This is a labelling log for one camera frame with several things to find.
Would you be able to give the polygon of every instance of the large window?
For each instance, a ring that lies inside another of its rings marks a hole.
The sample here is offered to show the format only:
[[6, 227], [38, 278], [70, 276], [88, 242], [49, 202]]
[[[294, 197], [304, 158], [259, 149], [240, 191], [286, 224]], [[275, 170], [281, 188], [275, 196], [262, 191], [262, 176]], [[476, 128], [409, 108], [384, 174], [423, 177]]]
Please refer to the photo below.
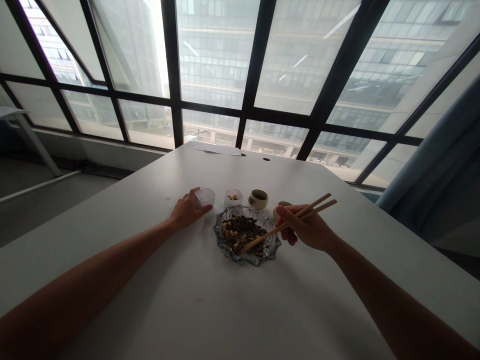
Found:
[[389, 186], [480, 72], [480, 0], [0, 1], [5, 105], [37, 128], [189, 141]]

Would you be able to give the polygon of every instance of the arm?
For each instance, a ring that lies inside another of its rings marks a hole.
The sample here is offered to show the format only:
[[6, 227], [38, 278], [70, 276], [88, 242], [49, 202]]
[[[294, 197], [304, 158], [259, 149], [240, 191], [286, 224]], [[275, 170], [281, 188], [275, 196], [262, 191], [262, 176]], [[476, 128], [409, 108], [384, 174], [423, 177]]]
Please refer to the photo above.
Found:
[[152, 253], [178, 230], [212, 209], [195, 209], [194, 188], [164, 222], [82, 262], [0, 319], [0, 358], [51, 358], [127, 284]]
[[468, 341], [340, 239], [320, 216], [305, 221], [295, 217], [305, 206], [277, 208], [280, 219], [276, 225], [285, 221], [290, 226], [282, 231], [282, 238], [293, 246], [298, 241], [296, 233], [306, 245], [333, 258], [397, 359], [480, 358]]

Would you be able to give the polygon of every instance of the window pane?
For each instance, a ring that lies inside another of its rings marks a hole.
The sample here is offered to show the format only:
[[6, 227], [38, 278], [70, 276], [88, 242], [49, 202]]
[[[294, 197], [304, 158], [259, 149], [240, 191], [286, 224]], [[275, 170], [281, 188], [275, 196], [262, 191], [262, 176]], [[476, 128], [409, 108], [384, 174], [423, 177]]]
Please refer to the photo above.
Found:
[[98, 81], [105, 81], [97, 52], [78, 0], [42, 0], [51, 17], [68, 39], [90, 75]]
[[90, 4], [115, 89], [169, 98], [160, 0]]
[[14, 102], [10, 99], [4, 87], [0, 85], [0, 106], [7, 106], [10, 108], [16, 108]]
[[425, 138], [464, 91], [470, 87], [479, 73], [480, 53], [458, 74], [406, 134], [412, 137]]
[[35, 125], [72, 131], [49, 87], [7, 82]]
[[182, 100], [241, 109], [260, 0], [177, 0]]
[[93, 86], [35, 1], [22, 1], [21, 5], [56, 79], [65, 84]]
[[404, 165], [412, 157], [416, 146], [398, 144], [365, 179], [364, 185], [387, 188]]
[[175, 149], [170, 107], [118, 100], [132, 143]]
[[62, 92], [82, 133], [115, 140], [124, 139], [109, 97], [67, 90]]
[[44, 79], [32, 52], [5, 1], [0, 1], [0, 71]]
[[340, 179], [354, 182], [385, 141], [322, 131], [306, 159], [322, 164]]
[[255, 106], [310, 115], [360, 0], [278, 0]]
[[308, 132], [303, 127], [247, 120], [241, 149], [295, 159]]
[[[444, 21], [454, 3], [469, 10]], [[479, 12], [480, 1], [391, 0], [327, 123], [396, 132], [480, 32]]]
[[182, 110], [183, 141], [235, 147], [240, 118]]

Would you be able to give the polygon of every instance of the person's left hand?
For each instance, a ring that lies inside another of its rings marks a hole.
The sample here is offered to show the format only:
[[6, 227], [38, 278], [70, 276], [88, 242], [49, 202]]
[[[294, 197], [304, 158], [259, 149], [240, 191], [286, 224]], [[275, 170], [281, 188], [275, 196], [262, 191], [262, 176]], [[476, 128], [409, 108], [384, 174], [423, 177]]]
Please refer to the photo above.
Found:
[[197, 210], [195, 207], [195, 193], [199, 189], [200, 187], [193, 188], [190, 190], [190, 193], [185, 194], [176, 202], [168, 220], [179, 230], [193, 224], [213, 209], [212, 205], [207, 205]]

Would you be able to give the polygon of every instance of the white table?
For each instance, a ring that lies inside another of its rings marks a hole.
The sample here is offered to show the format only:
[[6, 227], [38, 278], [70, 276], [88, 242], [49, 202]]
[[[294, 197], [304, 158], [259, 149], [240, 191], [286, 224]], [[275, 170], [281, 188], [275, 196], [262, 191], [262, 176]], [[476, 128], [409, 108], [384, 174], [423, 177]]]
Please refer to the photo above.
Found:
[[0, 249], [0, 316], [68, 269], [165, 219], [195, 186], [214, 210], [161, 247], [63, 352], [65, 359], [392, 359], [334, 262], [302, 243], [241, 267], [212, 226], [227, 189], [310, 203], [338, 235], [480, 346], [480, 283], [319, 164], [181, 147]]

